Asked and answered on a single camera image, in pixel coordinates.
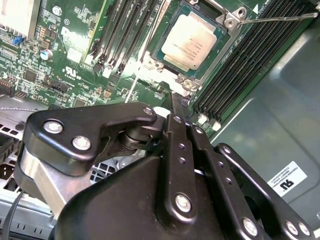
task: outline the mounting hole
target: mounting hole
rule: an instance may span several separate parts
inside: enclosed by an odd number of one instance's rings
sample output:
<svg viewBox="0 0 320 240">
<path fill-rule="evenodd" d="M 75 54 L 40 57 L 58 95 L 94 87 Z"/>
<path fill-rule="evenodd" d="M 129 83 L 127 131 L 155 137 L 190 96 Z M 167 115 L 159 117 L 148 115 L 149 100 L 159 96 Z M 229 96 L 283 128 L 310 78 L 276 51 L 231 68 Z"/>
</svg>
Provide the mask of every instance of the mounting hole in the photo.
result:
<svg viewBox="0 0 320 240">
<path fill-rule="evenodd" d="M 230 178 L 228 178 L 228 177 L 225 179 L 225 181 L 230 185 L 232 184 L 232 180 Z"/>
<path fill-rule="evenodd" d="M 246 11 L 244 9 L 240 9 L 238 11 L 239 17 L 243 17 L 246 14 Z"/>
<path fill-rule="evenodd" d="M 159 145 L 159 143 L 160 143 L 160 139 L 158 139 L 158 138 L 152 140 L 153 146 L 157 146 L 157 145 Z"/>
<path fill-rule="evenodd" d="M 186 150 L 186 146 L 182 143 L 179 144 L 179 147 L 182 149 L 182 150 Z"/>
<path fill-rule="evenodd" d="M 178 117 L 178 116 L 174 116 L 173 119 L 178 122 L 178 123 L 181 123 L 181 118 Z"/>
<path fill-rule="evenodd" d="M 181 163 L 181 164 L 186 164 L 186 163 L 187 163 L 187 160 L 185 160 L 183 157 L 180 157 L 180 158 L 179 158 L 179 163 Z"/>
</svg>

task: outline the screw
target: screw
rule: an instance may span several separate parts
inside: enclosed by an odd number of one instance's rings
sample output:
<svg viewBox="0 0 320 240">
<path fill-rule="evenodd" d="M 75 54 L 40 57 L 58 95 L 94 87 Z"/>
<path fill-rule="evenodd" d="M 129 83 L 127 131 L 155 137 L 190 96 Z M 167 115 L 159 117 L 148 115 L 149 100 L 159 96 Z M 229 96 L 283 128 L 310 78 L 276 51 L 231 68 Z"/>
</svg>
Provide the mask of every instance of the screw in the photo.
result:
<svg viewBox="0 0 320 240">
<path fill-rule="evenodd" d="M 174 119 L 176 122 L 181 123 L 181 119 L 180 119 L 180 117 L 178 117 L 178 116 L 174 116 L 174 117 L 173 117 L 173 119 Z"/>
<path fill-rule="evenodd" d="M 185 195 L 177 194 L 175 196 L 175 204 L 184 213 L 191 211 L 191 202 Z"/>
<path fill-rule="evenodd" d="M 59 123 L 57 121 L 47 121 L 43 125 L 43 128 L 44 128 L 44 130 L 46 130 L 48 133 L 51 133 L 51 134 L 59 134 L 64 129 L 62 127 L 61 123 Z"/>
<path fill-rule="evenodd" d="M 257 236 L 258 235 L 258 229 L 256 227 L 256 225 L 247 217 L 245 217 L 242 220 L 243 226 L 245 228 L 245 230 L 252 236 Z"/>
<path fill-rule="evenodd" d="M 230 153 L 231 153 L 230 148 L 228 148 L 227 146 L 223 146 L 223 150 L 225 150 L 225 152 L 226 152 L 227 154 L 230 154 Z"/>
<path fill-rule="evenodd" d="M 229 29 L 233 28 L 234 24 L 235 24 L 235 22 L 234 22 L 233 20 L 228 20 L 228 21 L 226 22 L 226 25 L 227 25 L 227 27 L 228 27 Z"/>
<path fill-rule="evenodd" d="M 79 149 L 82 151 L 86 151 L 91 147 L 91 142 L 90 142 L 89 138 L 87 138 L 85 136 L 76 136 L 72 140 L 72 144 L 76 149 Z"/>
<path fill-rule="evenodd" d="M 304 225 L 302 222 L 299 222 L 299 228 L 305 235 L 310 236 L 310 231 L 308 230 L 306 225 Z"/>
<path fill-rule="evenodd" d="M 204 132 L 201 130 L 200 127 L 196 126 L 195 130 L 197 131 L 198 134 L 203 134 Z"/>
<path fill-rule="evenodd" d="M 296 229 L 295 225 L 292 224 L 292 222 L 285 221 L 285 224 L 293 235 L 297 236 L 299 234 L 298 230 Z"/>
<path fill-rule="evenodd" d="M 152 115 L 152 114 L 153 114 L 153 111 L 152 111 L 150 108 L 148 108 L 148 107 L 144 107 L 144 108 L 143 108 L 143 111 L 144 111 L 146 114 L 148 114 L 148 115 Z"/>
</svg>

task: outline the surface-mount component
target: surface-mount component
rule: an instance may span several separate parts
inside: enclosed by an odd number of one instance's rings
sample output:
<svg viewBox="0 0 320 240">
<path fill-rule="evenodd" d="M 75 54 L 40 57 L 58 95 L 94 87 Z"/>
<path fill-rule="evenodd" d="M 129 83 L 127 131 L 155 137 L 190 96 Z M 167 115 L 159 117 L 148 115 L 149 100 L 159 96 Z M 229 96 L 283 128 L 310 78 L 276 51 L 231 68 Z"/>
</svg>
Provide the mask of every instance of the surface-mount component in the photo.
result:
<svg viewBox="0 0 320 240">
<path fill-rule="evenodd" d="M 32 39 L 41 0 L 0 0 L 0 24 L 16 36 Z"/>
<path fill-rule="evenodd" d="M 37 73 L 27 69 L 25 71 L 24 79 L 28 80 L 29 82 L 34 83 L 36 81 L 36 79 L 37 79 Z"/>
<path fill-rule="evenodd" d="M 215 30 L 193 12 L 180 15 L 161 48 L 164 60 L 185 72 L 197 70 L 217 42 Z"/>
</svg>

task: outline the chip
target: chip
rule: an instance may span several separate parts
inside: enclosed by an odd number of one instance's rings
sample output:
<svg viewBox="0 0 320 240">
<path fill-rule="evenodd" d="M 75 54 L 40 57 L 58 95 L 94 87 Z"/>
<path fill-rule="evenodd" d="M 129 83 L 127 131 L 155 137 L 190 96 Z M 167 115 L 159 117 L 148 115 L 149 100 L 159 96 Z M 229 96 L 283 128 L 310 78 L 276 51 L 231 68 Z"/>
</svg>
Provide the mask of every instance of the chip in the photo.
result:
<svg viewBox="0 0 320 240">
<path fill-rule="evenodd" d="M 55 31 L 52 31 L 51 34 L 50 34 L 50 38 L 51 39 L 56 39 L 57 37 L 57 33 Z"/>
<path fill-rule="evenodd" d="M 37 74 L 29 69 L 27 69 L 25 71 L 25 75 L 24 75 L 24 79 L 25 80 L 28 80 L 29 82 L 36 82 L 36 79 L 37 79 Z"/>
<path fill-rule="evenodd" d="M 161 48 L 163 59 L 185 72 L 197 70 L 217 42 L 215 29 L 193 12 L 180 15 Z"/>
<path fill-rule="evenodd" d="M 104 96 L 105 98 L 110 98 L 111 95 L 112 95 L 112 92 L 110 92 L 110 91 L 108 91 L 108 90 L 104 90 L 103 96 Z"/>
<path fill-rule="evenodd" d="M 95 23 L 94 21 L 91 21 L 91 22 L 90 22 L 90 28 L 91 28 L 91 29 L 94 29 L 95 26 L 96 26 L 96 23 Z"/>
<path fill-rule="evenodd" d="M 41 42 L 41 48 L 43 48 L 43 49 L 50 49 L 50 47 L 51 47 L 51 44 L 50 44 L 49 41 L 43 40 L 43 41 Z"/>
<path fill-rule="evenodd" d="M 51 35 L 51 32 L 52 32 L 52 31 L 47 28 L 47 29 L 45 30 L 45 36 L 49 38 L 50 35 Z"/>
<path fill-rule="evenodd" d="M 76 99 L 74 102 L 74 108 L 81 108 L 84 107 L 86 105 L 86 103 L 80 99 Z"/>
</svg>

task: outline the black plastic arm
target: black plastic arm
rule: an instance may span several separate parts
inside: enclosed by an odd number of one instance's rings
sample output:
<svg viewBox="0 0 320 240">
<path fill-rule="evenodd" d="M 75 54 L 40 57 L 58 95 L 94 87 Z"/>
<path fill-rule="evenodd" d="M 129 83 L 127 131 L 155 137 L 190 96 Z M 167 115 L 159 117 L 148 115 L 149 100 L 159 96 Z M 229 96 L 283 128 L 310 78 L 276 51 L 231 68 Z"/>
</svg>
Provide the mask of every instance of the black plastic arm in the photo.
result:
<svg viewBox="0 0 320 240">
<path fill-rule="evenodd" d="M 80 176 L 91 169 L 99 154 L 110 151 L 121 131 L 151 126 L 156 120 L 156 113 L 141 102 L 39 111 L 28 118 L 23 142 L 38 159 L 64 174 Z M 63 130 L 58 134 L 46 131 L 44 124 L 49 121 L 60 123 Z M 89 139 L 88 150 L 73 146 L 78 136 Z"/>
<path fill-rule="evenodd" d="M 227 144 L 218 144 L 234 172 L 244 196 L 249 196 L 257 208 L 256 218 L 272 239 L 314 239 L 308 224 Z"/>
</svg>

